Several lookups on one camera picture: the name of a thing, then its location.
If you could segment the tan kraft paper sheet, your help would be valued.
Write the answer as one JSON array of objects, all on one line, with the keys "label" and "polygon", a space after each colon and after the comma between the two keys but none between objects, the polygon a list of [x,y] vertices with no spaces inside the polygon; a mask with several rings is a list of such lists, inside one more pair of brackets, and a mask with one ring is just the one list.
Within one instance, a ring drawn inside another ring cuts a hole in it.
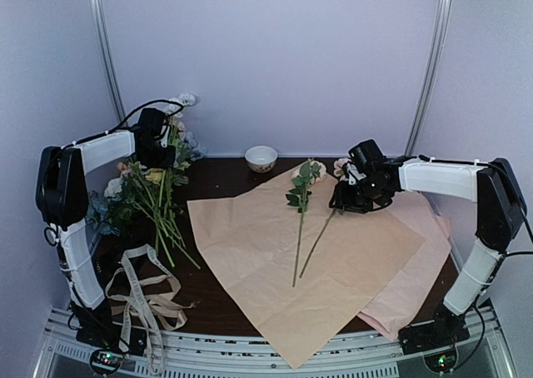
[{"label": "tan kraft paper sheet", "polygon": [[194,240],[226,293],[292,368],[301,367],[378,295],[423,237],[388,211],[335,214],[302,278],[336,185],[311,187],[296,286],[299,215],[287,205],[291,173],[240,196],[188,202]]}]

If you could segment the pink fake rose stem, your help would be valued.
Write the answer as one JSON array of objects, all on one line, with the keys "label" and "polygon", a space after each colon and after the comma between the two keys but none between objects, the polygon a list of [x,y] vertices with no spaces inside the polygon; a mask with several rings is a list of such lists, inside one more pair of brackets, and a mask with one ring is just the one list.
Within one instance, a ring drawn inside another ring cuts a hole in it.
[{"label": "pink fake rose stem", "polygon": [[287,205],[294,207],[299,215],[299,225],[296,237],[296,253],[291,282],[292,287],[296,286],[296,276],[300,264],[303,224],[312,195],[310,187],[313,184],[320,182],[325,174],[326,167],[323,163],[313,158],[308,158],[293,172],[291,177],[291,184],[293,185],[293,188],[290,189],[285,195]]}]

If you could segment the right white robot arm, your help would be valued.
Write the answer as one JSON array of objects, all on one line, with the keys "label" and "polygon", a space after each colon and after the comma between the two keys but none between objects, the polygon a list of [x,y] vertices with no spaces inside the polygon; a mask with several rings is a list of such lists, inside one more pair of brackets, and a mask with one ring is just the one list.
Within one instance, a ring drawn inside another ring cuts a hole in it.
[{"label": "right white robot arm", "polygon": [[402,193],[425,195],[440,215],[461,228],[451,235],[472,243],[461,253],[461,270],[444,295],[427,339],[445,345],[459,331],[459,319],[495,280],[509,247],[521,230],[530,231],[528,206],[511,162],[385,155],[370,139],[355,145],[333,164],[339,181],[330,208],[359,214],[391,206]]}]

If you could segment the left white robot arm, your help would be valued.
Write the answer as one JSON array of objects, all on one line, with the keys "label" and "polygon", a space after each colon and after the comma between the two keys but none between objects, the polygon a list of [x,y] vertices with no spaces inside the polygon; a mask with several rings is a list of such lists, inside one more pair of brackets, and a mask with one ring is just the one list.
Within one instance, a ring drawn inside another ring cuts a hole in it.
[{"label": "left white robot arm", "polygon": [[45,237],[57,248],[74,310],[92,319],[88,335],[102,348],[111,348],[120,331],[104,316],[106,297],[97,279],[86,238],[89,207],[86,175],[110,162],[135,156],[147,167],[171,167],[175,147],[165,143],[170,117],[154,107],[143,107],[132,127],[108,131],[42,150],[37,174],[36,204],[46,223]]}]

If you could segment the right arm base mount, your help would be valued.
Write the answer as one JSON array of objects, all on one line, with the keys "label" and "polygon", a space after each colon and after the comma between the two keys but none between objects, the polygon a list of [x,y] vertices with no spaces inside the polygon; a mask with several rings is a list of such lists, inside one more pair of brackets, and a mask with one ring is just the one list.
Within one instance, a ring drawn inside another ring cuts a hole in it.
[{"label": "right arm base mount", "polygon": [[398,333],[398,340],[404,355],[421,353],[425,367],[432,373],[444,375],[452,372],[459,364],[456,345],[470,338],[467,328],[455,333],[443,333],[435,322],[407,326]]}]

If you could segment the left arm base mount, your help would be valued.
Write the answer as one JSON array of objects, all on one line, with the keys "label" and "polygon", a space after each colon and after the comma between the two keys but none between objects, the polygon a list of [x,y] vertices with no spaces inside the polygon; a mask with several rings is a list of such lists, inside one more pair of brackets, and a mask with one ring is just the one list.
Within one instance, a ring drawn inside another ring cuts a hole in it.
[{"label": "left arm base mount", "polygon": [[144,330],[132,328],[126,339],[121,334],[122,326],[117,324],[113,324],[106,333],[89,327],[78,329],[76,339],[94,347],[88,364],[97,375],[117,373],[129,356],[144,356],[147,348],[147,333]]}]

